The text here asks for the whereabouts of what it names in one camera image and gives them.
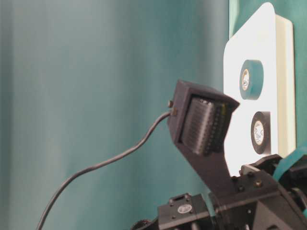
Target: teal strap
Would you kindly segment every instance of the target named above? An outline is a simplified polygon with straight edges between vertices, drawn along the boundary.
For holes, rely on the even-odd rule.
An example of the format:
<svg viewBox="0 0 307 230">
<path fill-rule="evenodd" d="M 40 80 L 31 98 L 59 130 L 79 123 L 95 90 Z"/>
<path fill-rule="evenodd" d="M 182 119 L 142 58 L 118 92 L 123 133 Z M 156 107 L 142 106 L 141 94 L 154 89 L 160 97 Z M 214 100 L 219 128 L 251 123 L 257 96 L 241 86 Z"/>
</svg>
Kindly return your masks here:
<svg viewBox="0 0 307 230">
<path fill-rule="evenodd" d="M 307 155 L 307 143 L 294 150 L 289 156 L 279 161 L 274 171 L 273 178 L 279 181 L 281 176 L 290 169 L 302 156 Z"/>
<path fill-rule="evenodd" d="M 214 207 L 213 204 L 211 202 L 211 199 L 209 197 L 209 194 L 211 193 L 210 189 L 207 187 L 207 185 L 205 185 L 205 193 L 204 193 L 204 200 L 207 206 L 207 209 L 209 211 L 209 214 L 211 217 L 215 216 L 215 211 L 214 211 Z"/>
</svg>

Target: white label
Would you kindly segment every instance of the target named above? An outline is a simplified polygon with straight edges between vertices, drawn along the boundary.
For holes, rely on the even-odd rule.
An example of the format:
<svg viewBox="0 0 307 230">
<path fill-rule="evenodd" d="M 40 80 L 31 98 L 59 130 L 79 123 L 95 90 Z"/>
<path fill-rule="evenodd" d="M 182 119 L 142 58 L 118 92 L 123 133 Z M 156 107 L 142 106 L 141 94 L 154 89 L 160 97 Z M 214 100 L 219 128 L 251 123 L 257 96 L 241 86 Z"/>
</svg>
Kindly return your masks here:
<svg viewBox="0 0 307 230">
<path fill-rule="evenodd" d="M 181 205 L 179 208 L 178 208 L 178 212 L 180 214 L 185 214 L 185 213 L 188 213 L 192 210 L 192 205 L 189 205 L 189 204 L 186 204 L 186 205 Z"/>
<path fill-rule="evenodd" d="M 254 126 L 254 139 L 257 145 L 261 145 L 264 139 L 264 129 L 261 121 L 256 121 Z"/>
<path fill-rule="evenodd" d="M 242 73 L 242 89 L 245 91 L 248 89 L 249 85 L 249 71 L 245 69 Z"/>
</svg>

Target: screw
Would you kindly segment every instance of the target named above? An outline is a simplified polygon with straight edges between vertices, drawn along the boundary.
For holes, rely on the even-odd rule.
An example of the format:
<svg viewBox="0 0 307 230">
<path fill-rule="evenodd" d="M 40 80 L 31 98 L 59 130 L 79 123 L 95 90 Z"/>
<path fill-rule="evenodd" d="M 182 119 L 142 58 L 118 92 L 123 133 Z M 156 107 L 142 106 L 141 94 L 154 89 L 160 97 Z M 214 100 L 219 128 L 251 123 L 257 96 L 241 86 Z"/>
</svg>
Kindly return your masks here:
<svg viewBox="0 0 307 230">
<path fill-rule="evenodd" d="M 233 182 L 237 182 L 237 181 L 238 181 L 238 178 L 237 178 L 236 176 L 232 176 L 232 177 L 231 177 L 231 180 L 232 180 Z"/>
<path fill-rule="evenodd" d="M 253 172 L 248 172 L 248 177 L 254 177 L 255 174 Z"/>
<path fill-rule="evenodd" d="M 238 188 L 238 191 L 243 192 L 244 190 L 245 190 L 244 186 L 240 185 L 239 188 Z"/>
<path fill-rule="evenodd" d="M 263 185 L 263 183 L 262 183 L 261 180 L 256 180 L 256 181 L 255 181 L 255 186 L 256 186 L 257 188 L 262 187 L 262 185 Z"/>
<path fill-rule="evenodd" d="M 174 105 L 174 102 L 172 100 L 169 100 L 168 103 L 167 103 L 167 107 L 172 108 L 173 105 Z"/>
</svg>

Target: white board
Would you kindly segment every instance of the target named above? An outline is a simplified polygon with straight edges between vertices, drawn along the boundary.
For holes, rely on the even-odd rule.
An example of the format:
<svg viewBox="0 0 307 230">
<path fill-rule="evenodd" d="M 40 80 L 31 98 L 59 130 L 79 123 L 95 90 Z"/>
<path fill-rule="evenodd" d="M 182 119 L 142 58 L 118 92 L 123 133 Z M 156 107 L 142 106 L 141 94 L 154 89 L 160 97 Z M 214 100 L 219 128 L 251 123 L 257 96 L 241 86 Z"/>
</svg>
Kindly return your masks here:
<svg viewBox="0 0 307 230">
<path fill-rule="evenodd" d="M 263 87 L 257 100 L 244 100 L 240 94 L 240 72 L 247 59 L 263 65 Z M 238 175 L 241 165 L 265 156 L 257 154 L 251 142 L 251 122 L 257 111 L 270 112 L 271 154 L 285 157 L 295 149 L 293 26 L 275 14 L 272 4 L 263 4 L 226 44 L 224 93 L 240 102 L 224 143 L 231 175 Z"/>
</svg>

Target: tape roll label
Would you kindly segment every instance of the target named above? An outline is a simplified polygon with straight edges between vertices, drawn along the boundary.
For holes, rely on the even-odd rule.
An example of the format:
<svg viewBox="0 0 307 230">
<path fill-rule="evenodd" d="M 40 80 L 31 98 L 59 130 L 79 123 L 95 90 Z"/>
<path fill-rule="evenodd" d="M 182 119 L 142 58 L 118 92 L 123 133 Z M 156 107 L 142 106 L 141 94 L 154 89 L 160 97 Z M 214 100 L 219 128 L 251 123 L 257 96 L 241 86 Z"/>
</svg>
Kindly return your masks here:
<svg viewBox="0 0 307 230">
<path fill-rule="evenodd" d="M 264 128 L 261 121 L 256 121 L 254 126 L 254 139 L 257 145 L 261 145 L 264 139 Z"/>
<path fill-rule="evenodd" d="M 242 74 L 242 89 L 246 91 L 249 85 L 249 71 L 245 69 Z"/>
</svg>

